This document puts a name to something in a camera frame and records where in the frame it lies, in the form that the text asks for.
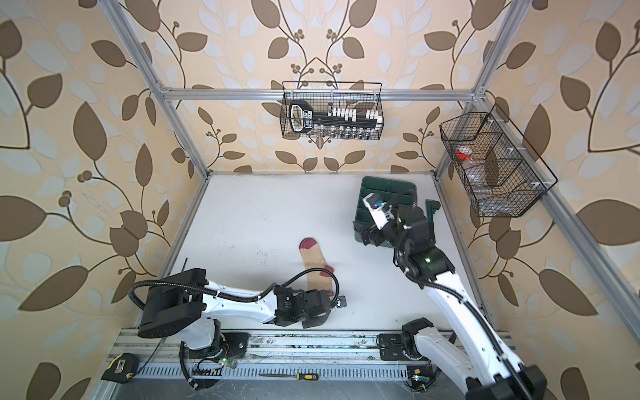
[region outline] wire mesh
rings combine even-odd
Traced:
[[[385,125],[381,83],[285,81],[282,87],[285,139],[380,140]]]
[[[522,216],[557,182],[539,177],[498,123],[500,116],[466,113],[440,124],[444,147],[480,217]]]

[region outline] black rack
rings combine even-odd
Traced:
[[[381,83],[285,81],[280,127],[285,139],[380,140]]]
[[[556,184],[557,177],[517,126],[513,125],[524,144],[509,139],[499,123],[508,122],[502,119],[505,113],[495,107],[445,121],[440,134],[477,215],[516,218]],[[539,176],[525,160],[526,153],[549,174]]]

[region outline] screwdriver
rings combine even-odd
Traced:
[[[269,378],[296,378],[299,381],[317,381],[320,379],[318,374],[259,374],[260,376],[267,376]]]

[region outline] floral wallpaper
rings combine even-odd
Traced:
[[[545,374],[545,399],[634,399],[640,348],[544,206],[478,218],[458,174],[442,179],[498,327]]]
[[[182,119],[214,172],[417,172],[430,171],[444,151],[438,124],[460,113],[455,102],[383,103],[380,140],[282,137],[280,104],[193,101]],[[176,161],[182,160],[177,149]]]
[[[163,84],[470,89],[506,0],[123,0]]]
[[[639,18],[637,1],[535,1],[488,91],[551,166],[561,194],[635,292]]]
[[[0,2],[8,399],[88,396],[138,316],[128,288],[157,275],[200,183],[95,5]]]

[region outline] beige sock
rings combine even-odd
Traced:
[[[325,268],[333,273],[333,268],[327,265],[324,256],[320,251],[320,245],[315,239],[308,237],[298,246],[302,261],[305,263],[305,269],[309,268]],[[316,289],[318,291],[326,291],[329,295],[333,294],[333,279],[329,274],[311,272],[307,274],[308,289]]]

